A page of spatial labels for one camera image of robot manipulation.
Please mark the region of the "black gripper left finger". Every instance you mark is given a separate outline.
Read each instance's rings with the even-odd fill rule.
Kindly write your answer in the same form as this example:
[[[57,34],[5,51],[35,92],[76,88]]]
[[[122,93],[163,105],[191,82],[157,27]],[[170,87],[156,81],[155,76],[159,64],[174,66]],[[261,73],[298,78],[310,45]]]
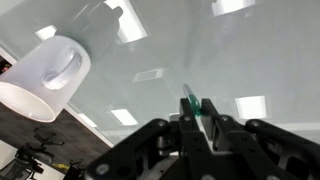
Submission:
[[[178,159],[159,180],[217,180],[211,148],[196,121],[198,115],[212,118],[215,114],[209,99],[196,105],[183,98],[176,120],[156,118],[143,125],[93,160],[84,179],[146,180],[155,166],[176,152]]]

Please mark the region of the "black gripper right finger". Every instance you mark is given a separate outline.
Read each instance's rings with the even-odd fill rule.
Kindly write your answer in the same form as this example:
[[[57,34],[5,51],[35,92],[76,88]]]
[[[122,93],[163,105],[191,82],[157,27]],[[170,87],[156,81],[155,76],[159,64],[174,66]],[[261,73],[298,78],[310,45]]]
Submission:
[[[210,99],[201,100],[201,110],[213,151],[240,156],[256,180],[320,180],[318,143],[261,119],[241,125]]]

